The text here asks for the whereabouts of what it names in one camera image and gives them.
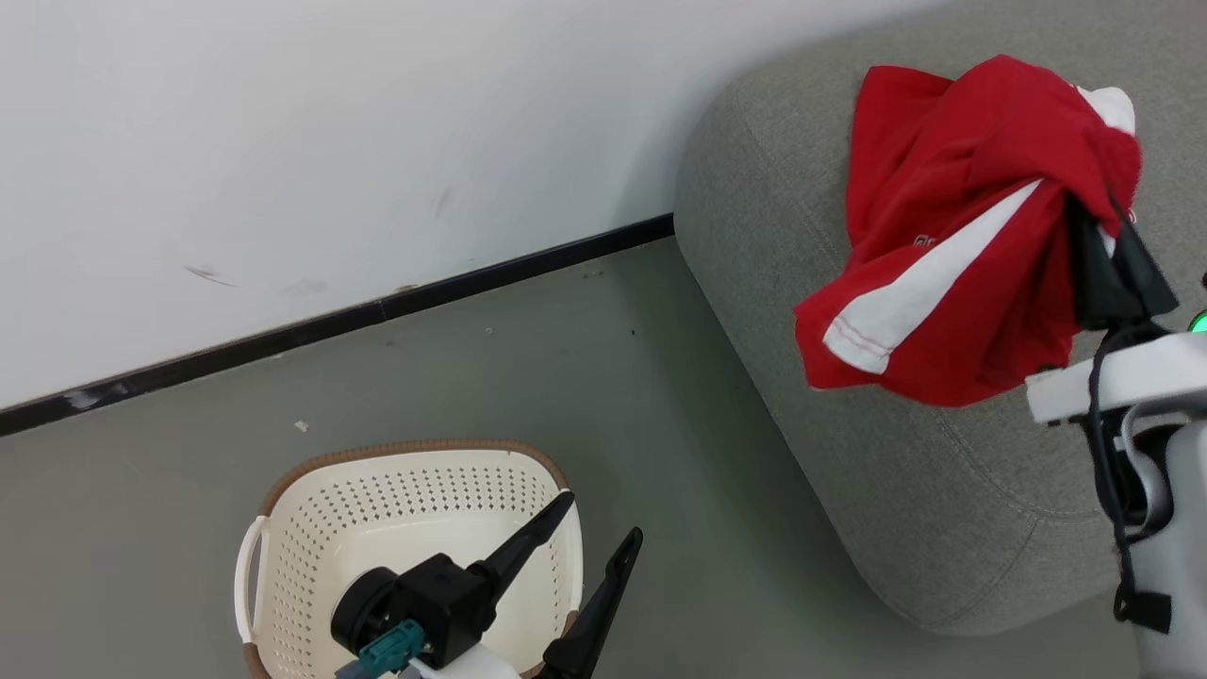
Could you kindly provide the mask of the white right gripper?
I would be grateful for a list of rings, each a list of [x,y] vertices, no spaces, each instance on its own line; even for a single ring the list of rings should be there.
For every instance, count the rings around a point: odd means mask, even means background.
[[[1116,323],[1149,323],[1180,305],[1131,221],[1124,221],[1116,238],[1116,271],[1100,219],[1072,193],[1066,197],[1066,221],[1069,282],[1081,330],[1108,330]],[[1126,304],[1116,274],[1129,297]],[[1103,412],[1141,404],[1205,408],[1203,332],[1182,332],[1113,351],[1104,356],[1097,370],[1094,367],[1094,359],[1086,359],[1062,370],[1027,377],[1026,399],[1034,421],[1056,422],[1083,416],[1089,412],[1092,396],[1098,397]]]

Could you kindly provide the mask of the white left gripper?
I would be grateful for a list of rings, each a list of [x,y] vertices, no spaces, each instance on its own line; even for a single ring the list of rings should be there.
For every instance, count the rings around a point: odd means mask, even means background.
[[[498,605],[511,585],[517,580],[531,555],[540,546],[552,540],[570,508],[576,503],[573,491],[560,491],[547,507],[536,513],[521,528],[517,529],[505,544],[501,544],[486,560],[478,560],[467,570],[486,580],[488,604]],[[543,666],[540,675],[543,678],[590,678],[597,666],[604,645],[616,614],[620,609],[631,570],[637,564],[645,534],[634,527],[620,542],[616,554],[604,567],[604,581],[591,593],[587,605],[579,611],[575,624],[561,638],[552,640],[542,656]],[[478,644],[463,652],[456,661],[443,668],[430,667],[422,661],[412,660],[406,667],[406,678],[422,679],[519,679],[517,668],[507,660],[492,652],[486,645]]]

